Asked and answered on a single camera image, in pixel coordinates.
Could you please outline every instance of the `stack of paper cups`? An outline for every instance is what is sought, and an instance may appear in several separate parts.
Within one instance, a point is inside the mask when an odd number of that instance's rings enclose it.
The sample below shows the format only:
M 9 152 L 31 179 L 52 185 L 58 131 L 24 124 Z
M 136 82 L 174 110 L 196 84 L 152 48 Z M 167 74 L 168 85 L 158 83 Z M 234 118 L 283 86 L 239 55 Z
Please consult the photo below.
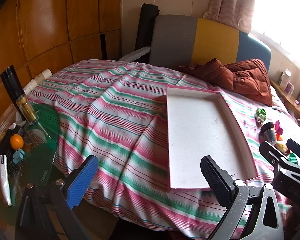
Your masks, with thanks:
M 29 94 L 31 90 L 33 90 L 38 84 L 40 84 L 43 80 L 46 80 L 52 75 L 50 69 L 46 69 L 37 75 L 34 79 L 30 80 L 30 82 L 23 88 L 25 94 Z

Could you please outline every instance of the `glass jar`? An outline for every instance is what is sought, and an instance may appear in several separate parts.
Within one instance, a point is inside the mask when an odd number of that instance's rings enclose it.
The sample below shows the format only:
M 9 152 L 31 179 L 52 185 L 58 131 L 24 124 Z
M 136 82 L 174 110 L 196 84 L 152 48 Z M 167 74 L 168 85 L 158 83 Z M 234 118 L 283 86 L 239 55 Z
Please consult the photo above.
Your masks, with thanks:
M 267 122 L 261 127 L 261 133 L 263 135 L 263 138 L 274 146 L 277 143 L 277 138 L 275 136 L 273 128 L 273 122 Z
M 26 94 L 21 95 L 17 99 L 16 104 L 30 125 L 33 125 L 39 119 L 37 113 L 28 101 Z

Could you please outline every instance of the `blue gripper pad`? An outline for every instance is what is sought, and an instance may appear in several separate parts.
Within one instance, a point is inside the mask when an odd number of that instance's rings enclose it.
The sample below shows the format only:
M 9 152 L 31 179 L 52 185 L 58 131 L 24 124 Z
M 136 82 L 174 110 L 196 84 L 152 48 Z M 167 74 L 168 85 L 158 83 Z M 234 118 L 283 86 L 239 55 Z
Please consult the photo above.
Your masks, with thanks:
M 67 177 L 63 193 L 70 209 L 80 204 L 94 175 L 98 171 L 98 164 L 98 158 L 94 155 L 89 155 L 80 167 L 73 170 Z

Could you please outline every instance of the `pink and green striped blanket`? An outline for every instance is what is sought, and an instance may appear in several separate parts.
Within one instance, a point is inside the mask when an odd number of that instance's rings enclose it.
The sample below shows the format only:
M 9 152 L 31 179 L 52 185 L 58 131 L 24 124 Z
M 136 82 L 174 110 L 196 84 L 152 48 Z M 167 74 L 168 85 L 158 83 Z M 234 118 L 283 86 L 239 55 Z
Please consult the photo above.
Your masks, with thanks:
M 179 230 L 190 238 L 205 239 L 225 208 L 211 191 L 167 190 L 167 84 L 222 94 L 258 170 L 258 178 L 250 185 L 261 186 L 273 178 L 272 166 L 258 150 L 254 119 L 258 107 L 266 109 L 269 120 L 280 120 L 284 140 L 293 138 L 300 144 L 300 128 L 276 95 L 278 103 L 267 107 L 187 74 L 142 63 L 84 60 L 42 82 L 29 99 L 54 106 L 59 113 L 55 164 L 64 174 L 90 154 L 99 158 L 87 201 L 153 230 Z M 284 215 L 289 206 L 279 193 L 277 199 Z M 247 207 L 234 238 L 239 237 L 248 215 Z

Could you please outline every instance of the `screw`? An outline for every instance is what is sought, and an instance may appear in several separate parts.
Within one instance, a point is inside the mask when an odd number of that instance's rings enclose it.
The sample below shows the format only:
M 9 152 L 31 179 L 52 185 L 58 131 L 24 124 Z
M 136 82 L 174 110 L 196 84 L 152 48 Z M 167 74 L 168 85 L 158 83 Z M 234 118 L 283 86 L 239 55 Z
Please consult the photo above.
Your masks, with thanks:
M 271 185 L 270 183 L 266 183 L 265 185 L 266 185 L 266 188 L 267 188 L 267 189 L 269 189 L 269 190 L 272 189 L 272 185 Z
M 244 182 L 240 179 L 237 179 L 235 182 L 234 182 L 238 187 L 242 187 L 244 185 Z
M 33 188 L 33 183 L 32 182 L 28 183 L 27 188 Z
M 63 185 L 64 184 L 64 180 L 63 179 L 57 179 L 56 180 L 56 185 L 57 186 L 61 186 L 61 185 Z

